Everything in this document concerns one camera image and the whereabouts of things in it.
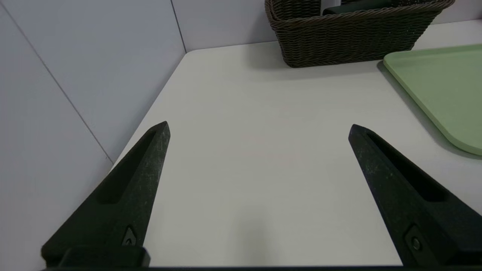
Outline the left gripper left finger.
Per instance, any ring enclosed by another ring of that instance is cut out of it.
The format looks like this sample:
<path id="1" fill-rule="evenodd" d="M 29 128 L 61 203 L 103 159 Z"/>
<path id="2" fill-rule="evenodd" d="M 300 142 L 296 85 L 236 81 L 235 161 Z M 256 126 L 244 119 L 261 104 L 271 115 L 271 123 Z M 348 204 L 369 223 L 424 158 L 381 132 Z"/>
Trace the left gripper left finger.
<path id="1" fill-rule="evenodd" d="M 166 121 L 149 128 L 41 248 L 48 269 L 139 269 L 170 142 Z"/>

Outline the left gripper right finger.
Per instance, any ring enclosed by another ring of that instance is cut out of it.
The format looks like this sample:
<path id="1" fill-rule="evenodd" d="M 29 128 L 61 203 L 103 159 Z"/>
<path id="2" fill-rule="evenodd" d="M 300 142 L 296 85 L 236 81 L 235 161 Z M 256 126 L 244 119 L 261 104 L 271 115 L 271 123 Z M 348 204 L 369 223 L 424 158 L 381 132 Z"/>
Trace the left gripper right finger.
<path id="1" fill-rule="evenodd" d="M 374 131 L 348 141 L 404 266 L 481 266 L 479 213 Z"/>

